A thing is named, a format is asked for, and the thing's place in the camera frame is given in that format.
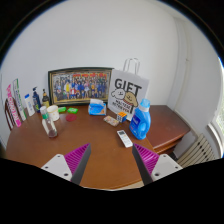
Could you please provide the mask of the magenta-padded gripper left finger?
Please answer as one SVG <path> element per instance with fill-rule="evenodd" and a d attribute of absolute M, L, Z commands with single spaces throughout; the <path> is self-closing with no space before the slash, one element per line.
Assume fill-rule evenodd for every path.
<path fill-rule="evenodd" d="M 91 154 L 91 144 L 87 143 L 66 155 L 56 154 L 42 169 L 79 185 Z"/>

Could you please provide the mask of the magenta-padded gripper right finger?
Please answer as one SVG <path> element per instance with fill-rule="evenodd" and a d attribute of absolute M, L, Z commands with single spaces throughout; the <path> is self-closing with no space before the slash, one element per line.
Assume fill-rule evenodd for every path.
<path fill-rule="evenodd" d="M 150 184 L 182 169 L 169 155 L 158 155 L 136 143 L 133 144 L 132 154 L 144 185 Z"/>

